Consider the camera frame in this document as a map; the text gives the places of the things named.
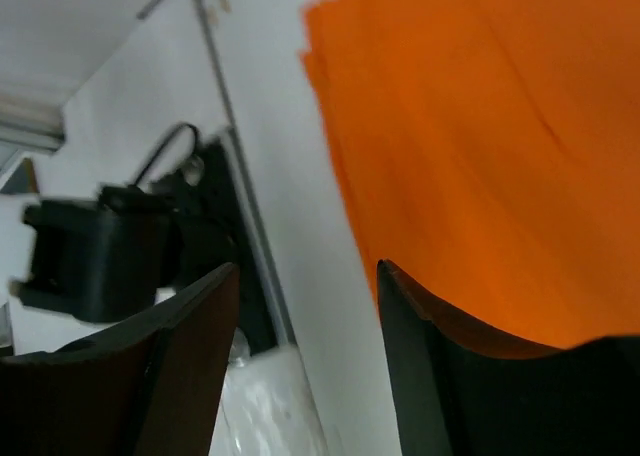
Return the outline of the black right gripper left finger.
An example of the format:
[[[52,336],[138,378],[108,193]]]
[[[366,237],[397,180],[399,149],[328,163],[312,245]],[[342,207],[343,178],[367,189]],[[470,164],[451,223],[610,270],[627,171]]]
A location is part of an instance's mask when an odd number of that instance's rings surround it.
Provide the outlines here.
[[[238,315],[224,264],[55,352],[2,358],[2,454],[208,454]]]

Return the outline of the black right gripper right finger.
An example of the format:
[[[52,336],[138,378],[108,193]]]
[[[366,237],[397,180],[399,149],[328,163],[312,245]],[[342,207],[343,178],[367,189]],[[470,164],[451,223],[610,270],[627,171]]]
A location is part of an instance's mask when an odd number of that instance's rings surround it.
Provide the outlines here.
[[[635,455],[639,340],[570,349],[502,331],[389,260],[379,316],[406,455]]]

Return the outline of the orange trousers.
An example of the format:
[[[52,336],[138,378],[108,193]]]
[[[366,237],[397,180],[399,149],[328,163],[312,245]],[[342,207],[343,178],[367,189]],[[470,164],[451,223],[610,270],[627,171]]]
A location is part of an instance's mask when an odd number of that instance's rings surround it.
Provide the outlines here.
[[[639,330],[639,0],[315,0],[302,60],[367,270],[568,348]]]

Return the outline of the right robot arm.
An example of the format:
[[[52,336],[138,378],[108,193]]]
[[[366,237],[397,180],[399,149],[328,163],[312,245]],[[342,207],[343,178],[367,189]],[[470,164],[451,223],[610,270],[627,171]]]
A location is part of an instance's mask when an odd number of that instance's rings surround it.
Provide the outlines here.
[[[105,187],[96,201],[28,205],[35,232],[26,306],[90,323],[144,312],[161,287],[182,289],[227,263],[240,267],[232,324],[254,350],[276,331],[234,198],[223,217],[177,199]],[[406,455],[635,455],[639,340],[570,349],[501,331],[431,294],[400,267],[377,267],[380,316]]]

